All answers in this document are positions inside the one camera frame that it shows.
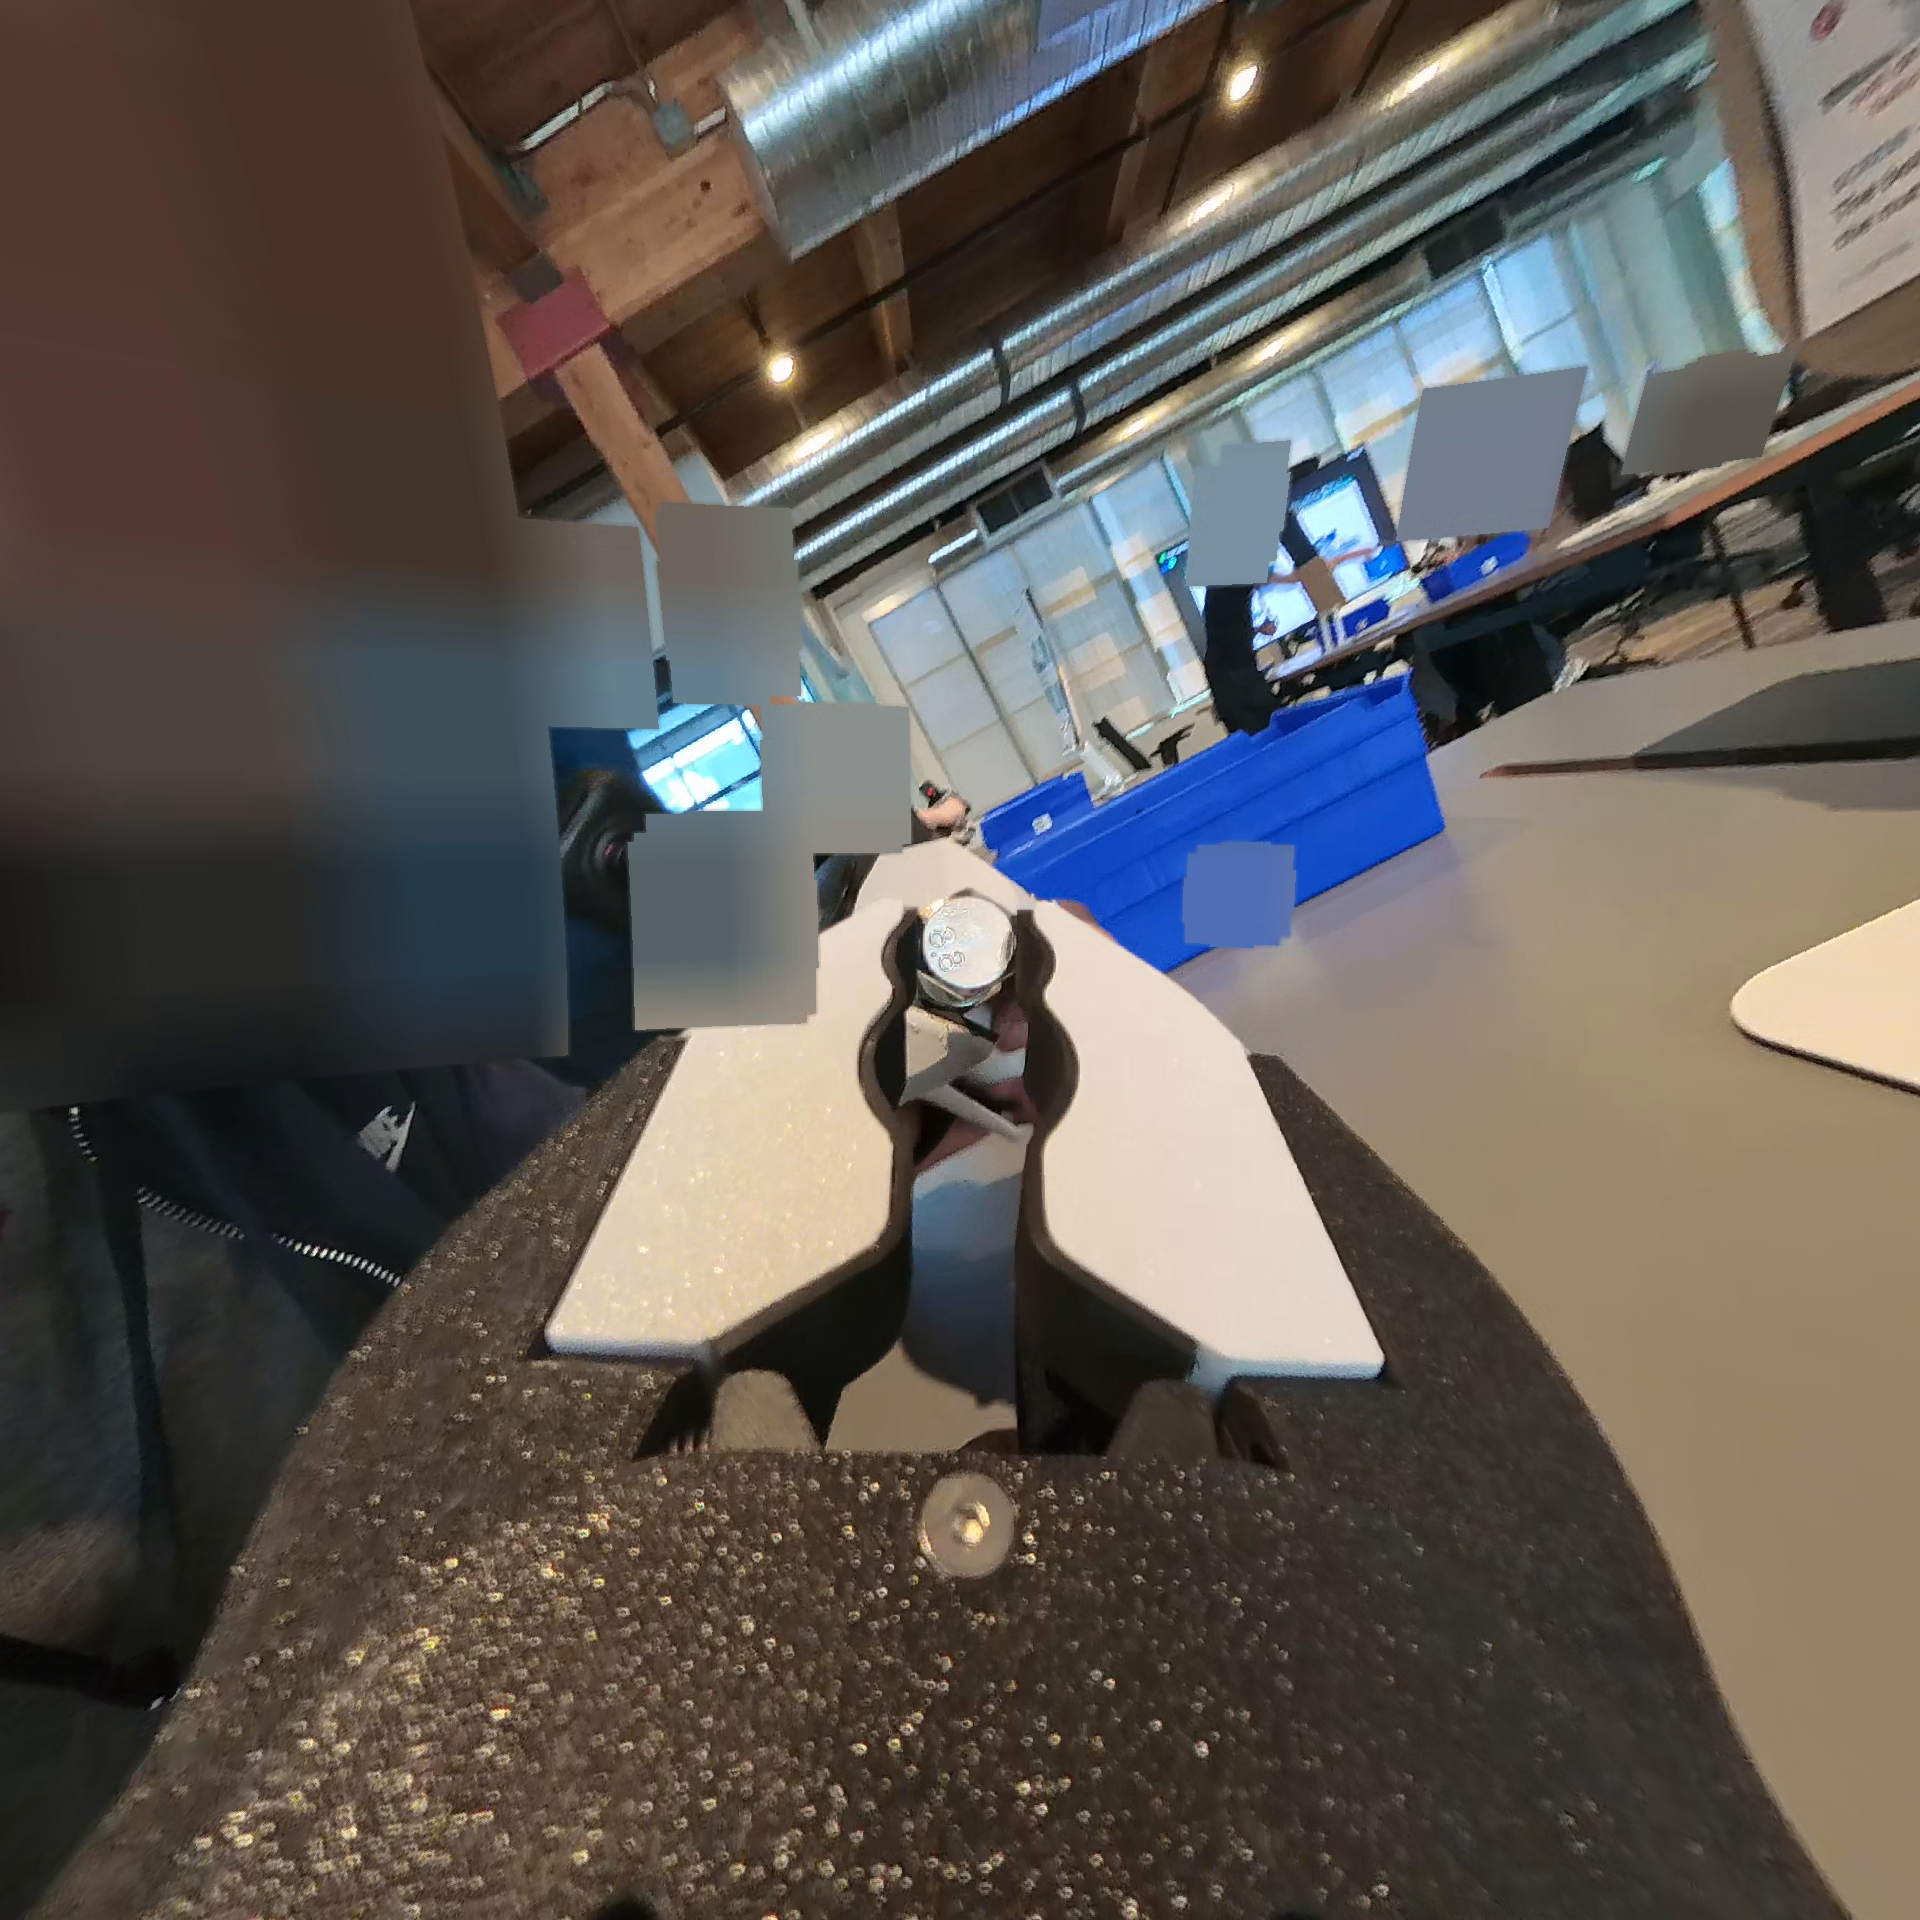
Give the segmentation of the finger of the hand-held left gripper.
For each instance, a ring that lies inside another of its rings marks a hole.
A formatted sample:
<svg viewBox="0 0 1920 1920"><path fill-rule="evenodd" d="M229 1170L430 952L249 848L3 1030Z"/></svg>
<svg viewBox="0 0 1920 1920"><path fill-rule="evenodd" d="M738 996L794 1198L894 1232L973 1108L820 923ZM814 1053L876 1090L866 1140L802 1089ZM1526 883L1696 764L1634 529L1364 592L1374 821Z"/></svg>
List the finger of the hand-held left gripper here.
<svg viewBox="0 0 1920 1920"><path fill-rule="evenodd" d="M1037 905L1033 894L971 848L913 845L876 858L868 875L856 892L856 909L872 908L880 900L918 908L960 894L985 896L1004 909L1032 909Z"/></svg>
<svg viewBox="0 0 1920 1920"><path fill-rule="evenodd" d="M992 1053L992 1008L995 1004L978 1005L971 1018L938 1012L922 1004L906 1010L901 1110L914 1120L914 1148L922 1104L946 1107L954 1114L968 1108L957 1094L957 1082Z"/></svg>

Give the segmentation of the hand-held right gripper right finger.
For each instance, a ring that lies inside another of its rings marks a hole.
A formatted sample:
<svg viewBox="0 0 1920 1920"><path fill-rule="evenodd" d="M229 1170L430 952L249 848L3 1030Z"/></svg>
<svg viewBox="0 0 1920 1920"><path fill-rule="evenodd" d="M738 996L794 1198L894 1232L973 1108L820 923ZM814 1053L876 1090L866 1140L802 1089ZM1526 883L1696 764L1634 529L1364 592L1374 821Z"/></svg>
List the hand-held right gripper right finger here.
<svg viewBox="0 0 1920 1920"><path fill-rule="evenodd" d="M1381 1385L1381 1334L1235 1033L1059 902L1014 933L1021 1452L1102 1452L1160 1385L1208 1425L1236 1387Z"/></svg>

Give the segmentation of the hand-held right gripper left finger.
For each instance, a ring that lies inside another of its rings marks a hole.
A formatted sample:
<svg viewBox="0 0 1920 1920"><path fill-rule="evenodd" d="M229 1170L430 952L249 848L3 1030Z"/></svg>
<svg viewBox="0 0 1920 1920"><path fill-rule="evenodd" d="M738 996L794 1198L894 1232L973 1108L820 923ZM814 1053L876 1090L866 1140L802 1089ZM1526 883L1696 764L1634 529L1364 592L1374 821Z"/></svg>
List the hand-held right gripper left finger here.
<svg viewBox="0 0 1920 1920"><path fill-rule="evenodd" d="M547 1321L552 1354L776 1374L827 1437L909 1292L904 931L901 902L830 928L802 1024L690 1033Z"/></svg>

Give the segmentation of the metal hex bolt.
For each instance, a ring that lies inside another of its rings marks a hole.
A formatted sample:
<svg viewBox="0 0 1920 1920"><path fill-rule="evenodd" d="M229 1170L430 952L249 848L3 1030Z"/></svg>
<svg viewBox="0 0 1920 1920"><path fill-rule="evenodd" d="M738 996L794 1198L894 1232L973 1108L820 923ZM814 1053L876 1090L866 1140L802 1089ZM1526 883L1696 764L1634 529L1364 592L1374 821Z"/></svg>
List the metal hex bolt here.
<svg viewBox="0 0 1920 1920"><path fill-rule="evenodd" d="M918 909L916 996L926 1008L968 1014L997 1000L1017 961L1017 928L1006 908L955 894Z"/></svg>

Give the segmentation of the small blue plastic bin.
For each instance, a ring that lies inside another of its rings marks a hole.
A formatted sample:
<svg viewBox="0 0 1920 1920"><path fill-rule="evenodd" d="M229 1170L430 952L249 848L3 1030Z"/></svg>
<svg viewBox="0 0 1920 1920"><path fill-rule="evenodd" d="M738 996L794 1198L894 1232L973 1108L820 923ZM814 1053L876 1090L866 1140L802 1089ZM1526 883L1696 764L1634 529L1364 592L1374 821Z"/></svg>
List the small blue plastic bin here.
<svg viewBox="0 0 1920 1920"><path fill-rule="evenodd" d="M978 835L987 851L1000 858L1041 832L1052 832L1090 813L1090 809L1092 796L1086 776L1073 770L990 806L980 816Z"/></svg>

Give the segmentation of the large blue plastic bin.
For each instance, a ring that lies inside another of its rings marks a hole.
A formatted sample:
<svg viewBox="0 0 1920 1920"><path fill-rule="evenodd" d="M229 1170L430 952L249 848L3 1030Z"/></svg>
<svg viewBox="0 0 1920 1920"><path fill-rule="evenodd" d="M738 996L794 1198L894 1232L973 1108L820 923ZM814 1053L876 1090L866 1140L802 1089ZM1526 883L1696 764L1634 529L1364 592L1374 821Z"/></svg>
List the large blue plastic bin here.
<svg viewBox="0 0 1920 1920"><path fill-rule="evenodd" d="M1134 956L1171 972L1208 954L1185 938L1188 854L1292 851L1309 900L1444 829L1421 718L1405 680L1283 709L1139 787L1009 843L997 866L1036 899L1076 900Z"/></svg>

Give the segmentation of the person's dark jacket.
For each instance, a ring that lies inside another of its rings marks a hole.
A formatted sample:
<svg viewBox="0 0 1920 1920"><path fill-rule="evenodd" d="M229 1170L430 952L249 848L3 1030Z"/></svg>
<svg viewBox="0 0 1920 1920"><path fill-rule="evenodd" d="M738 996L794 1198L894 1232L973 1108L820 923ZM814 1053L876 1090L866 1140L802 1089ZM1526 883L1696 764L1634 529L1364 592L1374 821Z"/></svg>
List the person's dark jacket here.
<svg viewBox="0 0 1920 1920"><path fill-rule="evenodd" d="M161 1699L368 1321L582 1101L491 1064L5 1115L6 1682Z"/></svg>

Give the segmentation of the large display screen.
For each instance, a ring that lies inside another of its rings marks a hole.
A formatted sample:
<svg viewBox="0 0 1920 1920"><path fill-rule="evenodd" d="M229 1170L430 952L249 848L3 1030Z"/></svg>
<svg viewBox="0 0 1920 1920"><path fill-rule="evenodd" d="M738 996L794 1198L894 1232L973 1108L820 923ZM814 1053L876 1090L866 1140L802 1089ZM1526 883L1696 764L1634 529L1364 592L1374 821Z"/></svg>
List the large display screen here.
<svg viewBox="0 0 1920 1920"><path fill-rule="evenodd" d="M1333 573L1340 605L1389 604L1405 573L1405 549L1397 538L1374 458L1355 448L1315 467L1290 497L1296 526Z"/></svg>

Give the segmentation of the white stand base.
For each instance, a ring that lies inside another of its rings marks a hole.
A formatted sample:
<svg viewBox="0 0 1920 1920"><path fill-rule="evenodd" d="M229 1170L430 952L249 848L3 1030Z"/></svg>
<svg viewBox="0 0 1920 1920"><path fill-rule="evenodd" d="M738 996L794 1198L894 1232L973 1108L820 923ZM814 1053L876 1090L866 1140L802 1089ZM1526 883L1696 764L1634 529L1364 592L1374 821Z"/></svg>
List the white stand base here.
<svg viewBox="0 0 1920 1920"><path fill-rule="evenodd" d="M1730 1020L1765 1046L1915 1093L1918 916L1912 900L1766 968Z"/></svg>

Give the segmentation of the brown top office desk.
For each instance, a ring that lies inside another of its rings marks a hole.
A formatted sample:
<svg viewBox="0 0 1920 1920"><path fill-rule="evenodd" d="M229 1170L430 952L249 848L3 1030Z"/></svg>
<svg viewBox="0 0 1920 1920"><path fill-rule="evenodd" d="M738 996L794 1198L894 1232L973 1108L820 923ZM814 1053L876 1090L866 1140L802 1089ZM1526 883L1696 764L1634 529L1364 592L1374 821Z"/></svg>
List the brown top office desk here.
<svg viewBox="0 0 1920 1920"><path fill-rule="evenodd" d="M1828 549L1810 555L1812 579L1832 585L1828 626L1866 626L1885 616L1872 580L1870 520L1845 510L1849 477L1890 458L1915 454L1918 377L1883 382L1842 377L1822 387L1805 404L1793 404L1795 420L1771 434L1753 460L1694 472L1654 482L1624 506L1573 533L1529 549L1525 560L1488 572L1435 605L1420 604L1361 630L1316 656L1296 656L1276 673L1290 700L1336 681L1355 681L1414 650L1441 651L1483 633L1546 626L1582 608L1616 608L1645 585L1678 570L1678 547L1707 582L1737 600L1734 555L1723 541L1721 517L1750 504L1784 498L1801 529Z"/></svg>

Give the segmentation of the wooden sign board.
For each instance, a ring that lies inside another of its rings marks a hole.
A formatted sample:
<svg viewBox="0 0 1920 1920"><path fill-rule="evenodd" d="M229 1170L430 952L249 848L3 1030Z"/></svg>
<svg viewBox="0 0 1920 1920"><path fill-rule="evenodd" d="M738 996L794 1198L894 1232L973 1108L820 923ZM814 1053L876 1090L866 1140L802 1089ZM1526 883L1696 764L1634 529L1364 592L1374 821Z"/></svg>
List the wooden sign board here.
<svg viewBox="0 0 1920 1920"><path fill-rule="evenodd" d="M1734 166L1734 193L1749 270L1766 323L1796 362L1816 372L1845 377L1896 377L1918 369L1918 274L1896 294L1864 314L1805 333L1798 318L1793 216L1785 157L1771 122L1760 54L1747 25L1750 3L1700 6L1713 37L1713 97L1721 141Z"/></svg>

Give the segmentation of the printed instruction sheet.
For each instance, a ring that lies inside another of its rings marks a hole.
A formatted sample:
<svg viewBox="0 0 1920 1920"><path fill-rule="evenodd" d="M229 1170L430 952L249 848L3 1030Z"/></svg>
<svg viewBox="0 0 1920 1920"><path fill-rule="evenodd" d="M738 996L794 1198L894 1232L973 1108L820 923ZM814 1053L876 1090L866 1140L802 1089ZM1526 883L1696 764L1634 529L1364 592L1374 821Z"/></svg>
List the printed instruction sheet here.
<svg viewBox="0 0 1920 1920"><path fill-rule="evenodd" d="M1817 333L1918 274L1918 4L1745 16L1784 150L1798 320Z"/></svg>

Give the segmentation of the long spiral air duct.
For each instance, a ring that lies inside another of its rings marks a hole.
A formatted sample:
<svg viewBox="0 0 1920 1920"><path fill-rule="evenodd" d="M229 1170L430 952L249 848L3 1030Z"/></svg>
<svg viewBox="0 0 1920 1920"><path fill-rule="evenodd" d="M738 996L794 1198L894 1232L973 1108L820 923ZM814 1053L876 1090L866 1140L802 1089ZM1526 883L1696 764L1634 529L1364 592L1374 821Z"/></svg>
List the long spiral air duct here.
<svg viewBox="0 0 1920 1920"><path fill-rule="evenodd" d="M1446 220L1438 217L1441 206L1405 209L1394 224L1381 211L1355 212L1308 244L1224 280L1154 325L1131 328L1028 396L918 448L914 460L865 476L838 497L817 491L787 506L801 524L853 520L856 533L820 534L820 541L857 544L868 521L936 512L1056 448L1126 442L1139 412L1152 413L1147 434L1166 434L1194 406L1232 401L1428 298L1643 157L1664 161L1664 138L1682 132L1675 115L1664 122L1628 115L1507 181L1499 194L1451 209Z"/></svg>
<svg viewBox="0 0 1920 1920"><path fill-rule="evenodd" d="M1354 222L1259 261L806 521L796 534L801 579L817 585L856 570L1019 469L1107 429L1230 350L1324 305L1333 305L1337 323L1355 320L1357 298L1420 290L1502 233L1499 211L1486 206L1426 233Z"/></svg>

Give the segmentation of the wide spiral air duct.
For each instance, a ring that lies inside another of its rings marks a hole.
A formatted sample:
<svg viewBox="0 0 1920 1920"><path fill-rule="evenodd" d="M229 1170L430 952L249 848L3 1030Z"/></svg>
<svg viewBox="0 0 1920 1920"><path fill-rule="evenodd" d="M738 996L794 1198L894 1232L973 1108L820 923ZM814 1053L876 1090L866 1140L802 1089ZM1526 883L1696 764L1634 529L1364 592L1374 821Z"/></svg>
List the wide spiral air duct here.
<svg viewBox="0 0 1920 1920"><path fill-rule="evenodd" d="M721 81L787 261L824 248L1139 46L1144 4L824 4Z"/></svg>

